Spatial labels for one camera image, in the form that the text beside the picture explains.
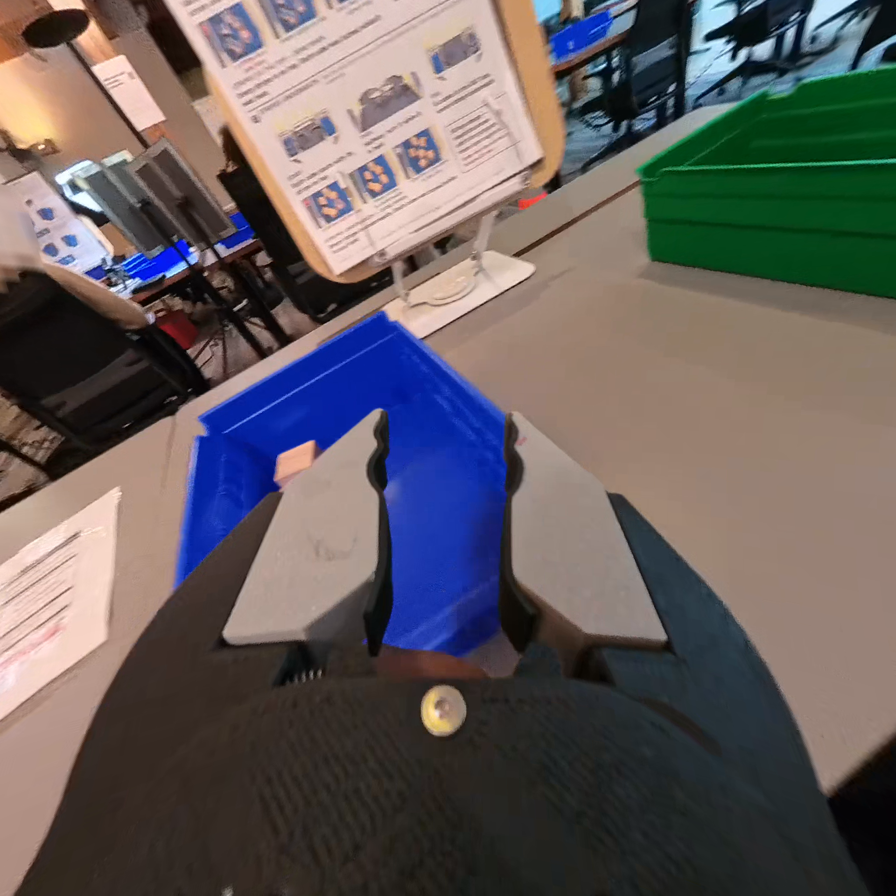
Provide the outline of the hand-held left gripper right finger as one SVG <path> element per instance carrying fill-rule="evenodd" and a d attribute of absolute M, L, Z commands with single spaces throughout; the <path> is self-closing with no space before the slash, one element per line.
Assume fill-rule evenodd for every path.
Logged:
<path fill-rule="evenodd" d="M 500 629 L 517 654 L 661 651 L 668 637 L 602 484 L 522 414 L 505 416 Z"/>

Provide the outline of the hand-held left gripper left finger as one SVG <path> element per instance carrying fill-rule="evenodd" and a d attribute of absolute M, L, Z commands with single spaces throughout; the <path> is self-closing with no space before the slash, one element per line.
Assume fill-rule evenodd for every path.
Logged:
<path fill-rule="evenodd" d="M 282 490 L 222 628 L 230 647 L 378 655 L 393 608 L 388 414 L 374 410 Z"/>

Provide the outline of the blue-taped wooden cube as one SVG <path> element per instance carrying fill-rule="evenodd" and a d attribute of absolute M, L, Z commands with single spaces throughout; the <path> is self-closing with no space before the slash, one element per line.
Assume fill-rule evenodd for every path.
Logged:
<path fill-rule="evenodd" d="M 317 443 L 308 441 L 280 453 L 275 461 L 274 482 L 282 490 L 291 480 L 310 469 L 320 455 Z"/>

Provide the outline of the blue plastic bin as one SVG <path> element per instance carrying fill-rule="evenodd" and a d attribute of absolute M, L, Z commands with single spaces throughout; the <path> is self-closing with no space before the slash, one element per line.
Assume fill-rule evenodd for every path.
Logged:
<path fill-rule="evenodd" d="M 199 416 L 173 585 L 275 491 L 276 458 L 388 414 L 386 644 L 461 658 L 499 629 L 504 414 L 379 313 Z"/>

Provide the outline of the green plastic bin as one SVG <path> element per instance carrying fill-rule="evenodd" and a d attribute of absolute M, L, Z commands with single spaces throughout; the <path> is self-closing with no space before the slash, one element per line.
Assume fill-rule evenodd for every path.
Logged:
<path fill-rule="evenodd" d="M 894 298 L 894 67 L 756 93 L 638 170 L 652 262 Z"/>

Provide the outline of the printed paper sheet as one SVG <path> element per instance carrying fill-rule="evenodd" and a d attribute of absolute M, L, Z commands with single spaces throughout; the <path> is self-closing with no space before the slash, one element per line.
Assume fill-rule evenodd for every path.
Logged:
<path fill-rule="evenodd" d="M 106 643 L 120 501 L 112 489 L 2 564 L 2 720 Z"/>

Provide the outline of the wooden document stand white base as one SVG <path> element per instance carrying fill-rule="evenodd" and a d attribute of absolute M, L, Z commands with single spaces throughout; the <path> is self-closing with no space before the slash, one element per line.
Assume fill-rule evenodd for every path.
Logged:
<path fill-rule="evenodd" d="M 343 276 L 329 272 L 315 247 L 306 242 L 306 232 L 290 220 L 288 210 L 281 204 L 282 199 L 269 196 L 267 187 L 259 181 L 257 174 L 261 171 L 260 167 L 243 151 L 242 141 L 230 131 L 221 114 L 216 90 L 206 84 L 202 69 L 205 84 L 218 104 L 230 135 L 306 263 L 321 277 L 340 284 L 359 283 L 389 268 L 397 297 L 385 310 L 392 320 L 400 323 L 419 339 L 441 330 L 533 275 L 532 264 L 490 251 L 489 236 L 500 210 L 521 197 L 528 188 L 547 184 L 558 170 L 564 157 L 563 114 L 556 98 L 549 54 L 532 4 L 494 4 L 510 61 L 541 146 L 542 159 L 501 201 L 457 222 L 451 230 L 413 246 L 406 254 L 363 263 Z"/>

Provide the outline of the black office chair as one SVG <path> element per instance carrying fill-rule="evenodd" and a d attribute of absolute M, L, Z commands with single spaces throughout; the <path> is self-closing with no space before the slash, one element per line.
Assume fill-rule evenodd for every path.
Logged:
<path fill-rule="evenodd" d="M 209 391 L 189 355 L 139 307 L 99 310 L 48 272 L 2 276 L 1 387 L 93 458 Z"/>

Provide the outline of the grey panel on tripod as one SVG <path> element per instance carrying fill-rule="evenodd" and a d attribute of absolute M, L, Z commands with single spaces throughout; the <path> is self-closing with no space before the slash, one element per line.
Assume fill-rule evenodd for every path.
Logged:
<path fill-rule="evenodd" d="M 71 181 L 149 260 L 179 243 L 209 250 L 236 232 L 216 198 L 165 139 L 138 156 L 123 152 L 83 163 Z"/>

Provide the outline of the printed instruction sheet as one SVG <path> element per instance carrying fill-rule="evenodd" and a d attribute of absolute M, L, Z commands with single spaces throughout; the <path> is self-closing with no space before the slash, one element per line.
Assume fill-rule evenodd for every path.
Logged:
<path fill-rule="evenodd" d="M 494 3 L 165 6 L 333 276 L 451 230 L 542 159 Z"/>

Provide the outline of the small blue background bin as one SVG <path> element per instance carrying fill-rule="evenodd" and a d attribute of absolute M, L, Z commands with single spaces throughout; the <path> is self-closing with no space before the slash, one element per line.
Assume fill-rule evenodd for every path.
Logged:
<path fill-rule="evenodd" d="M 584 19 L 569 20 L 555 28 L 548 41 L 551 66 L 571 60 L 596 46 L 609 35 L 612 22 L 612 12 L 603 8 Z"/>

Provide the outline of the black floor lamp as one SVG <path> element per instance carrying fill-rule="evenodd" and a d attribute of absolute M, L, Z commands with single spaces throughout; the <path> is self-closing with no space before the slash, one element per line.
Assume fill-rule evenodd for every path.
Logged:
<path fill-rule="evenodd" d="M 169 138 L 163 122 L 138 130 L 121 108 L 106 86 L 93 71 L 96 64 L 115 57 L 109 40 L 100 26 L 93 24 L 86 9 L 81 7 L 52 8 L 22 29 L 20 37 L 28 50 L 56 50 L 65 47 L 74 61 L 103 96 L 107 106 L 146 150 L 160 140 Z"/>

